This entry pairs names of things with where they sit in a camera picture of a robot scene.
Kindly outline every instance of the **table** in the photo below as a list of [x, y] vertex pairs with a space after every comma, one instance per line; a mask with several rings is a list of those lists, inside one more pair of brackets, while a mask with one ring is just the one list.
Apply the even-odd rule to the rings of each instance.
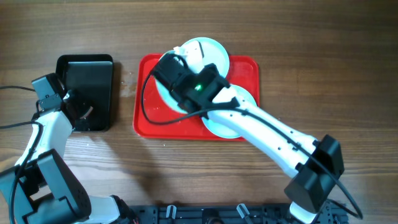
[[[364, 221], [398, 220], [398, 3], [390, 1], [39, 1], [0, 4], [0, 85], [30, 86], [64, 54], [116, 62], [113, 125], [73, 133], [65, 162], [90, 195], [130, 205], [289, 202], [289, 183], [246, 142], [144, 139], [132, 128], [140, 59], [193, 37], [254, 58], [261, 105], [287, 125], [342, 145], [341, 181]], [[0, 93], [0, 125], [30, 120], [37, 97]], [[15, 163], [32, 128], [0, 131], [0, 170]], [[334, 189], [331, 198], [347, 202]], [[0, 203], [0, 223], [8, 223]]]

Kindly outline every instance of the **wood grain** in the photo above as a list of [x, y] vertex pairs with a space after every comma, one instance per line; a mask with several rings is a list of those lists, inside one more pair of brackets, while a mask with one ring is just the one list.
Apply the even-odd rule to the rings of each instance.
[[[289, 179], [246, 142], [143, 139], [131, 126], [140, 59], [211, 37], [261, 69], [262, 108], [341, 141], [342, 182], [364, 221], [398, 220], [398, 14], [392, 1], [41, 1], [0, 4], [0, 85], [30, 86], [63, 54], [112, 55], [114, 122], [74, 133], [65, 161], [91, 195], [131, 205], [288, 202]], [[3, 90], [0, 125], [29, 120], [34, 93]], [[0, 170], [31, 128], [0, 131]], [[331, 195], [347, 202], [335, 189]], [[0, 223], [8, 223], [0, 204]]]

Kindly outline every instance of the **light blue plate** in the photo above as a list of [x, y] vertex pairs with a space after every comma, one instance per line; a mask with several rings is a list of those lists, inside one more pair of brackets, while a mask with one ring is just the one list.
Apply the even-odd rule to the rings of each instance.
[[[187, 42], [185, 42], [182, 45], [182, 47], [185, 44], [188, 44], [194, 40], [199, 41], [201, 45], [201, 49], [204, 55], [203, 65], [214, 63], [220, 75], [225, 78], [229, 70], [229, 57], [225, 48], [219, 42], [207, 37], [197, 37], [194, 39], [190, 39]], [[172, 110], [178, 113], [183, 113], [183, 114], [187, 113], [185, 110], [178, 107], [178, 103], [172, 98], [172, 96], [170, 96], [169, 91], [157, 80], [156, 80], [156, 88], [157, 91], [159, 92], [160, 97], [167, 106], [169, 106]]]
[[[231, 84], [231, 88], [235, 88], [238, 95], [242, 96], [245, 99], [245, 101], [252, 103], [254, 105], [257, 105], [253, 96], [244, 88], [237, 86], [237, 85], [232, 85], [232, 84]], [[222, 124], [216, 123], [216, 122], [206, 119], [206, 118], [202, 118], [201, 120], [203, 121], [203, 124], [205, 124], [206, 128], [211, 133], [217, 135], [218, 137], [226, 138], [226, 139], [234, 139], [234, 138], [241, 137], [236, 131], [229, 129], [226, 126], [223, 126]]]

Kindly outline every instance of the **green light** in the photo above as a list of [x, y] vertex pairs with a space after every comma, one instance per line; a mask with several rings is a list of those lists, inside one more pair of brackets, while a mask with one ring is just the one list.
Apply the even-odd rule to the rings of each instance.
[[200, 90], [201, 90], [201, 84], [198, 84], [198, 85], [195, 87], [195, 90], [196, 90], [196, 91], [200, 91]]

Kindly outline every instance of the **tabletop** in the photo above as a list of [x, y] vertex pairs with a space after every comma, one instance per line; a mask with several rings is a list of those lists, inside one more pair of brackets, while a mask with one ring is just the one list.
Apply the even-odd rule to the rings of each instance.
[[[140, 59], [210, 37], [260, 68], [261, 108], [340, 141], [342, 183], [364, 220], [398, 222], [398, 4], [392, 1], [22, 1], [0, 4], [0, 85], [31, 87], [65, 54], [115, 61], [112, 125], [73, 133], [64, 160], [90, 195], [129, 205], [289, 202], [290, 179], [247, 142], [144, 139], [132, 128]], [[0, 125], [31, 119], [35, 93], [1, 90]], [[0, 170], [32, 128], [0, 131]], [[348, 203], [334, 189], [330, 195]], [[0, 223], [8, 223], [0, 203]]]

